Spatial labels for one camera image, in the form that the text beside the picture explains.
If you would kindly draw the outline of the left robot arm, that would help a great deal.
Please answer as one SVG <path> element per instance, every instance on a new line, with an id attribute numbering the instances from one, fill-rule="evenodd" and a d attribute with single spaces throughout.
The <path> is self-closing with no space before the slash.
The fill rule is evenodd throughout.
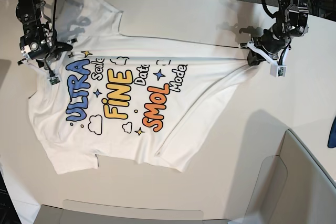
<path id="1" fill-rule="evenodd" d="M 257 66 L 263 61 L 282 66 L 294 37 L 302 37 L 308 32 L 309 0 L 277 0 L 278 11 L 271 13 L 266 0 L 261 0 L 265 13 L 275 23 L 263 31 L 262 36 L 240 44 L 249 49 L 247 57 L 250 66 Z"/>

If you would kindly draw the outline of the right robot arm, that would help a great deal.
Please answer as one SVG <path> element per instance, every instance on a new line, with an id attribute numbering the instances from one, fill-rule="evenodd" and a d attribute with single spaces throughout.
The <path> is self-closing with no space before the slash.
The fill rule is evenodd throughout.
<path id="1" fill-rule="evenodd" d="M 44 0 L 18 0 L 15 14 L 24 33 L 19 46 L 26 59 L 42 61 L 52 53 L 56 33 L 44 7 Z"/>

